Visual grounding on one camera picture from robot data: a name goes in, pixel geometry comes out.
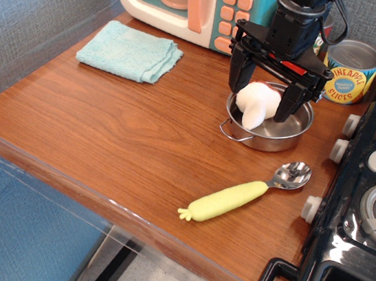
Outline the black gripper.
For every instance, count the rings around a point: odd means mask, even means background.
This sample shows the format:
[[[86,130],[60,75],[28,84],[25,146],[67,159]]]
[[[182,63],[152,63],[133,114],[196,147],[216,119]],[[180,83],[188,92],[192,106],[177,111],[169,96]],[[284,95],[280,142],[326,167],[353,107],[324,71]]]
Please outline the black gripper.
[[[275,122],[285,122],[308,101],[319,101],[332,73],[318,60],[313,45],[324,30],[328,5],[314,8],[278,0],[269,26],[240,19],[230,45],[229,88],[233,93],[247,86],[255,67],[285,82]]]

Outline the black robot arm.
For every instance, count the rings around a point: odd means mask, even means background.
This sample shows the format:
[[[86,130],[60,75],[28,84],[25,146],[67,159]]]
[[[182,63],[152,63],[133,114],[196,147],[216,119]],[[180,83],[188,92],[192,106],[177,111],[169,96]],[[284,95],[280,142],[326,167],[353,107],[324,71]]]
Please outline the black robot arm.
[[[287,87],[276,110],[281,123],[305,103],[317,102],[333,74],[313,50],[318,36],[325,37],[324,24],[333,4],[343,0],[277,0],[269,26],[245,19],[236,23],[237,32],[230,45],[228,84],[233,93],[248,85],[260,67]]]

